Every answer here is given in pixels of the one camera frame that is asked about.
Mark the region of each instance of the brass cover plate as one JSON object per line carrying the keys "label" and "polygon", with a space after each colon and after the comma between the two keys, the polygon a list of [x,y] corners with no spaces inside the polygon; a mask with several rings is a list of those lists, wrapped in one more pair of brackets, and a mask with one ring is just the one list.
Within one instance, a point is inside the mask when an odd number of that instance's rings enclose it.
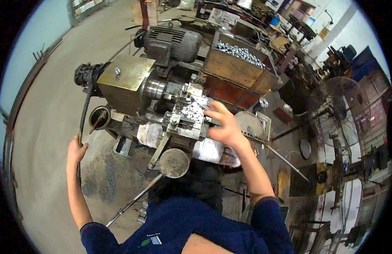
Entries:
{"label": "brass cover plate", "polygon": [[[153,59],[119,55],[104,70],[97,83],[137,91],[154,63]],[[120,75],[116,75],[115,68],[120,69]]]}

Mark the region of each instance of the bolt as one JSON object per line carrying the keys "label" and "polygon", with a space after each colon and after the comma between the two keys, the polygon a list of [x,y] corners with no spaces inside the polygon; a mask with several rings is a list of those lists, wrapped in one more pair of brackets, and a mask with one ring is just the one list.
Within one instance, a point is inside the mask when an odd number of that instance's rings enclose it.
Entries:
{"label": "bolt", "polygon": [[189,90],[189,84],[184,84],[183,86],[182,86],[182,91],[183,92],[185,92],[185,93],[187,93],[187,91]]}
{"label": "bolt", "polygon": [[177,167],[177,166],[179,165],[179,162],[178,162],[178,160],[171,159],[171,160],[169,160],[169,164],[170,164],[172,167]]}
{"label": "bolt", "polygon": [[119,68],[114,68],[114,72],[115,72],[116,76],[119,76],[121,74],[121,71]]}

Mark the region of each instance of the round metal wheel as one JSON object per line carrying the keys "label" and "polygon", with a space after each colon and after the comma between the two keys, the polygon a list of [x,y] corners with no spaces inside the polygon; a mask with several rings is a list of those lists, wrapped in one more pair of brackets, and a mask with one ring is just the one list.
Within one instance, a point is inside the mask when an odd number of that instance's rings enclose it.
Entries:
{"label": "round metal wheel", "polygon": [[171,148],[163,152],[159,158],[160,171],[169,178],[179,178],[189,169],[189,158],[184,151]]}

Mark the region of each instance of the worker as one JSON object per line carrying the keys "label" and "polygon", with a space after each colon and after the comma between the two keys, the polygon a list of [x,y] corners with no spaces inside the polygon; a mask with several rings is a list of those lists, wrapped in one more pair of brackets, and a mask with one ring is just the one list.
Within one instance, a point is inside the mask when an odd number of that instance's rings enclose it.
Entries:
{"label": "worker", "polygon": [[67,191],[87,253],[293,253],[278,199],[248,139],[223,104],[209,106],[204,114],[221,125],[210,128],[209,136],[232,147],[241,161],[253,205],[251,225],[225,218],[203,201],[176,196],[151,202],[145,224],[118,244],[112,232],[90,215],[76,177],[89,145],[81,147],[76,136],[67,153]]}

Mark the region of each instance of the concrete floor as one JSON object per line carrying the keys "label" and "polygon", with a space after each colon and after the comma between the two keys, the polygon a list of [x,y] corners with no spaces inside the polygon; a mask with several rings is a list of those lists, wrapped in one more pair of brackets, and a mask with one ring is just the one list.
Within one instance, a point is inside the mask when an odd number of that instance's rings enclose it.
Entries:
{"label": "concrete floor", "polygon": [[[71,29],[35,79],[18,115],[13,152],[17,202],[26,233],[42,253],[85,253],[71,216],[65,175],[67,147],[79,131],[86,96],[74,84],[74,70],[81,63],[104,63],[129,41],[136,29],[124,28],[133,25],[130,4],[134,1],[115,1]],[[180,14],[195,12],[173,8],[159,18],[175,18]],[[267,99],[273,105],[277,94],[271,93]],[[92,98],[88,112],[105,103],[105,99]],[[264,113],[273,119],[273,130],[288,129],[272,115],[271,108],[264,109]],[[82,190],[94,221],[105,224],[146,185],[147,179],[139,172],[146,174],[150,157],[141,151],[132,159],[114,154],[111,150],[115,140],[109,134],[95,131],[88,136],[88,130],[86,125],[82,141],[89,143],[89,149],[81,163]],[[298,151],[299,136],[299,133],[288,135],[275,142],[275,146],[284,156],[290,150]],[[276,184],[283,162],[274,155],[267,156],[264,150],[259,159],[271,182]],[[309,164],[296,153],[291,153],[290,160],[297,167]],[[232,190],[238,190],[240,181],[244,181],[242,173],[222,177],[222,185]],[[299,206],[300,202],[289,201],[288,194],[287,185],[282,198]],[[239,200],[239,195],[224,191],[223,215],[237,219]],[[136,222],[136,210],[140,207],[140,203],[135,204],[110,227],[119,243],[140,226]]]}

